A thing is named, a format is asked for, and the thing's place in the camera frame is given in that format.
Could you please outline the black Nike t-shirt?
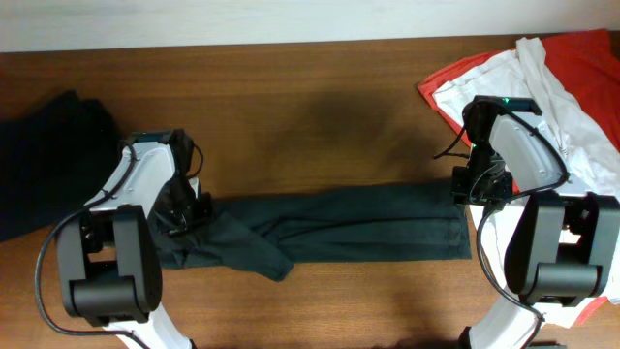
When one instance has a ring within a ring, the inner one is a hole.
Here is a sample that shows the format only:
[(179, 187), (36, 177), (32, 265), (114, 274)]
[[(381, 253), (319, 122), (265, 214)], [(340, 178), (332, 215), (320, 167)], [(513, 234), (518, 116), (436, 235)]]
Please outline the black Nike t-shirt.
[(282, 281), (297, 263), (472, 256), (466, 215), (446, 179), (203, 201), (207, 218), (185, 234), (149, 218), (162, 267), (223, 266)]

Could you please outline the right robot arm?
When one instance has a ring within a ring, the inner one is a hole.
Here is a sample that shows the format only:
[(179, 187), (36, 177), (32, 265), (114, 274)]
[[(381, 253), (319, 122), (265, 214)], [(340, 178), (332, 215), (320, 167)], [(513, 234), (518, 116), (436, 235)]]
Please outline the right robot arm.
[[(460, 131), (472, 144), (468, 163), (452, 171), (458, 205), (480, 206), (476, 250), (500, 297), (458, 339), (461, 348), (532, 348), (549, 310), (574, 308), (601, 295), (619, 239), (619, 202), (570, 173), (531, 98), (477, 95)], [(482, 225), (519, 199), (500, 285), (482, 246)]]

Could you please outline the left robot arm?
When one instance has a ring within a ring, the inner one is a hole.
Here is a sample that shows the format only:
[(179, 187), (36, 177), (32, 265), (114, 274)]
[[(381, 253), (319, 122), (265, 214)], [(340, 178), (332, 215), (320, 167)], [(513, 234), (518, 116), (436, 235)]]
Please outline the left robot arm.
[(162, 305), (156, 237), (179, 238), (207, 222), (192, 171), (198, 153), (181, 129), (134, 133), (103, 188), (54, 229), (62, 303), (95, 335), (129, 348), (192, 348)]

